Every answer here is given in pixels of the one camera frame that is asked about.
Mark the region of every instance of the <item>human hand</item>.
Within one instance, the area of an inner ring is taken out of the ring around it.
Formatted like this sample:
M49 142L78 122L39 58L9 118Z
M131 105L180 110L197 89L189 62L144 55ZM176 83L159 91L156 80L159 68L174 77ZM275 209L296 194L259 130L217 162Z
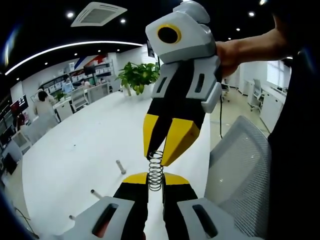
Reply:
M221 60L222 78L226 78L233 74L239 66L235 41L217 41L216 50Z

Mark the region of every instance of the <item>green plant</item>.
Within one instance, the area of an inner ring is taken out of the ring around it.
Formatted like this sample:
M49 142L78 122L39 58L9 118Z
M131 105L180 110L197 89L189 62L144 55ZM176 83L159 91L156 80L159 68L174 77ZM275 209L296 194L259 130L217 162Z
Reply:
M118 79L121 79L121 85L128 89L129 96L131 96L130 89L132 88L137 95L142 94L145 85L155 83L160 74L160 68L153 63L135 64L128 62L124 69L121 69Z
M55 98L59 102L64 96L66 96L66 94L63 91L58 91Z

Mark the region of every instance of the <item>curved led light strip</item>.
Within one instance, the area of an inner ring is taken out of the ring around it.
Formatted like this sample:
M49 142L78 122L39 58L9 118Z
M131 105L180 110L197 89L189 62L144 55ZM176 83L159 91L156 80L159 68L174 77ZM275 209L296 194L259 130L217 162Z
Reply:
M20 67L22 64L24 64L24 63L28 62L29 60L34 59L42 54L46 54L46 53L49 53L49 52L52 52L52 51L58 50L58 49L63 49L63 48L68 48L68 47L78 46L78 45L85 45L85 44L124 44L124 45L133 45L133 46L139 46L139 47L143 46L142 44L139 44L139 43L125 42L125 41L83 41L83 42L70 43L70 44L66 44L66 45L62 45L62 46L56 46L54 48L50 48L48 50L45 50L45 51L39 52L33 56L30 56L30 57L26 58L25 60L19 62L17 65L10 68L5 73L5 75L8 75L13 70Z

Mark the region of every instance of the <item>computer monitor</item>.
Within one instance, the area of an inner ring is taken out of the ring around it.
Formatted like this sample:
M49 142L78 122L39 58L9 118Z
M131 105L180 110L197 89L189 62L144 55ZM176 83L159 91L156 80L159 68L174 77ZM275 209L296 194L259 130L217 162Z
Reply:
M148 56L151 57L151 58L154 58L155 57L155 51L153 50L149 40L146 41L146 47L148 49Z
M11 175L14 173L14 171L17 168L17 163L13 159L10 153L8 153L3 159L2 159L2 171L7 170L8 173Z
M13 135L15 135L13 129L12 129L11 127L8 127L8 128L4 131L4 133L2 133L2 134L0 135L0 142L1 142L2 146L4 146L4 145L6 145L7 143L9 143L10 140L11 140L11 137L12 137Z
M96 68L95 66L84 66L83 67L83 70L84 70L84 74L86 76L90 75L90 74L95 74L96 73Z
M21 114L24 110L26 110L29 107L27 102L27 97L24 95L23 97L19 98L17 101L11 104L11 112L13 116L18 116Z

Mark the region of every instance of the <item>human arm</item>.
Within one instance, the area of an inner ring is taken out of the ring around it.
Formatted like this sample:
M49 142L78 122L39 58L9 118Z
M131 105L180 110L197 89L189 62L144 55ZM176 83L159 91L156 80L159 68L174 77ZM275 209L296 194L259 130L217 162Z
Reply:
M61 90L62 90L62 92L66 93L66 84L64 82L62 83Z
M241 63L280 60L291 54L287 25L276 16L274 22L274 29L260 36L216 43L223 77L231 75Z
M56 104L55 98L50 94L48 94L48 100L52 106Z

